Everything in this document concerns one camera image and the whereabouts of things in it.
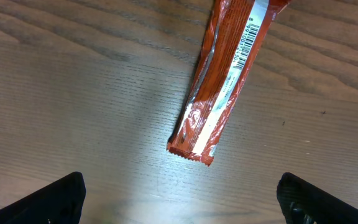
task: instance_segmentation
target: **wooden surface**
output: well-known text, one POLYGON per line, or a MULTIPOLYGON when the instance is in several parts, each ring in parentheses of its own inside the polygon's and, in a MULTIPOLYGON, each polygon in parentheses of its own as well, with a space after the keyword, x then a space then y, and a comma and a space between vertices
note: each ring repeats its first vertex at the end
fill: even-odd
POLYGON ((358 0, 293 0, 211 167, 165 151, 212 0, 0 0, 0 208, 77 170, 82 223, 284 223, 292 172, 358 208, 358 0))

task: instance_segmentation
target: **white label strip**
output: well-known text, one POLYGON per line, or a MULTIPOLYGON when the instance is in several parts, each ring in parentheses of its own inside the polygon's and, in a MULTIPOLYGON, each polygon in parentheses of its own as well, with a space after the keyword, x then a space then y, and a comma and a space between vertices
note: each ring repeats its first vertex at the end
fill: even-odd
POLYGON ((233 61, 230 65, 229 73, 223 83, 222 89, 219 92, 218 98, 212 110, 205 122, 203 129, 196 141, 193 148, 193 153, 201 155, 204 151, 205 145, 208 142, 209 137, 217 125, 219 118, 221 117, 227 102, 233 92, 234 87, 240 77, 241 71, 246 64, 249 52, 254 45, 255 39, 258 35, 259 28, 265 18, 267 7, 269 6, 269 0, 255 0, 252 6, 246 27, 242 32, 242 37, 234 54, 233 61))

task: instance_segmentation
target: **red wrapper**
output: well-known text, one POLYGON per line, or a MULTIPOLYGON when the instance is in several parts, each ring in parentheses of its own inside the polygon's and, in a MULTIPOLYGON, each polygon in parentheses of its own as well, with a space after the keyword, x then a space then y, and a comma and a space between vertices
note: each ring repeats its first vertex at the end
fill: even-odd
POLYGON ((210 165, 275 16, 290 0, 216 0, 186 108, 167 150, 210 165))

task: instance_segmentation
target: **black object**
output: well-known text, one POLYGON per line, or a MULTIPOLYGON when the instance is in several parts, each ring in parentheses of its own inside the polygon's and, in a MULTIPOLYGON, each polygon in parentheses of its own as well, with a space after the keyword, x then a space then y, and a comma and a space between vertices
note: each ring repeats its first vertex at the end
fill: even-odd
POLYGON ((30 194, 0 210, 0 224, 78 224, 85 199, 80 172, 30 194))
POLYGON ((287 224, 358 223, 358 209, 291 173, 278 183, 277 200, 287 224))

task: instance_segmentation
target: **shiny red package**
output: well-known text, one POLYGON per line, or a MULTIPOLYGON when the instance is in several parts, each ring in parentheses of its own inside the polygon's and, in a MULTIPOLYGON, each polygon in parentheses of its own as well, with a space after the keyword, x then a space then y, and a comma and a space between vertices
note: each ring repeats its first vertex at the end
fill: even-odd
POLYGON ((289 1, 216 0, 191 93, 167 150, 211 165, 269 25, 289 1))

